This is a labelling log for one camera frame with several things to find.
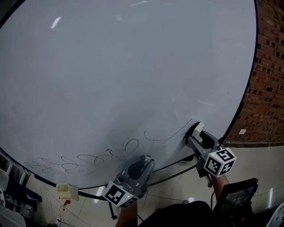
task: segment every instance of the whiteboard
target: whiteboard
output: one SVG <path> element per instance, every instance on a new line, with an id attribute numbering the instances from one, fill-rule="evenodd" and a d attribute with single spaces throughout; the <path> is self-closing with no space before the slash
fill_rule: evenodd
<path id="1" fill-rule="evenodd" d="M 224 135 L 255 42 L 253 0 L 26 0 L 0 29 L 0 147 L 79 188 L 164 167 L 197 121 Z"/>

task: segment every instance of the person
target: person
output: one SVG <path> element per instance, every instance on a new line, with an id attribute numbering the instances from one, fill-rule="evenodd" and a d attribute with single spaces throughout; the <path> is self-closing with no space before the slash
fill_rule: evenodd
<path id="1" fill-rule="evenodd" d="M 42 197 L 39 194 L 19 184 L 15 179 L 9 177 L 8 173 L 2 169 L 0 169 L 0 182 L 0 187 L 6 195 L 10 195 L 14 197 L 18 202 L 31 206 L 34 212 L 37 211 L 36 201 L 34 199 L 40 202 L 43 201 Z"/>
<path id="2" fill-rule="evenodd" d="M 225 176 L 211 176 L 216 200 L 222 192 L 223 186 L 229 184 Z M 137 202 L 127 208 L 122 208 L 115 227 L 136 227 Z M 173 204 L 158 209 L 139 226 L 212 226 L 212 212 L 209 205 L 203 201 L 188 204 Z"/>

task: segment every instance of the wall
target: wall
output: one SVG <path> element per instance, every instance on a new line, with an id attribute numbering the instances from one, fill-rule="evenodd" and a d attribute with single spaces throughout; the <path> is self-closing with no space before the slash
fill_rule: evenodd
<path id="1" fill-rule="evenodd" d="M 256 2 L 257 54 L 245 105 L 225 140 L 231 144 L 284 141 L 284 1 Z"/>

